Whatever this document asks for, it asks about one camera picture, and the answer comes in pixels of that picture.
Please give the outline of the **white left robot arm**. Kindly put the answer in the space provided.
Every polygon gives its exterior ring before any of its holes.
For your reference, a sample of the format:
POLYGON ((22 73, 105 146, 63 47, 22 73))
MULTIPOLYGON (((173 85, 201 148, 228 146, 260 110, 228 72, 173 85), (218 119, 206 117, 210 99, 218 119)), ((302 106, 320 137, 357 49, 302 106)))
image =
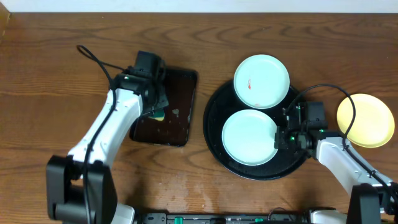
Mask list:
POLYGON ((106 103, 67 156, 46 165, 47 212, 63 223, 133 223, 135 210, 119 203, 111 175, 116 154, 132 124, 168 105, 164 75, 118 74, 106 103))

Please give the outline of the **mint plate with red stain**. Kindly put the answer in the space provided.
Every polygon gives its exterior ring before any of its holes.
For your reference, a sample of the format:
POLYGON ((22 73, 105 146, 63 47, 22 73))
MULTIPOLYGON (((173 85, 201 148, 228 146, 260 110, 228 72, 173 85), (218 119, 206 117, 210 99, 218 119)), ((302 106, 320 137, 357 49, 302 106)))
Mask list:
POLYGON ((263 112, 241 110, 225 122, 221 139, 227 154, 246 166, 269 162, 276 154, 276 123, 263 112))

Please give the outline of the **yellow plate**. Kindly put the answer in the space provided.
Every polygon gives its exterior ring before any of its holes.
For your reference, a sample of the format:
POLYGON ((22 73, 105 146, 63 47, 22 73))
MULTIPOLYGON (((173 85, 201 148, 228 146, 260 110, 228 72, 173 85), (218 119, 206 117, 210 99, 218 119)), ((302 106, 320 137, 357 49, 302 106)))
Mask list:
POLYGON ((336 120, 342 133, 348 130, 352 117, 355 120, 349 130, 348 139, 356 145, 380 147, 394 134, 395 121, 392 112, 375 96, 358 93, 340 103, 336 120))

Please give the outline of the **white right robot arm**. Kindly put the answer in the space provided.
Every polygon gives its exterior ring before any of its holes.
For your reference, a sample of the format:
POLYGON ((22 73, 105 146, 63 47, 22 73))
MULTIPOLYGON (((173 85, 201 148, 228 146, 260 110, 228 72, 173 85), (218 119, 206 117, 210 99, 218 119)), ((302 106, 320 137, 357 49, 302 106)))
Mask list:
POLYGON ((350 196, 348 213, 315 209, 309 212, 311 223, 381 223, 382 213, 397 223, 397 183, 380 174, 338 132, 278 127, 274 146, 314 158, 350 196))

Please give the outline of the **green yellow sponge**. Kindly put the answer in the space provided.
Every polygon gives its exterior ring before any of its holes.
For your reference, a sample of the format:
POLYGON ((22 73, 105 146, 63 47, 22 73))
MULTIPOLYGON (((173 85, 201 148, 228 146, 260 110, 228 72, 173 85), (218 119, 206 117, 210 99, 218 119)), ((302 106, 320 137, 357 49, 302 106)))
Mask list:
POLYGON ((165 118, 165 110, 161 109, 161 110, 157 110, 154 112, 153 115, 149 116, 150 119, 154 119, 156 121, 163 121, 165 118))

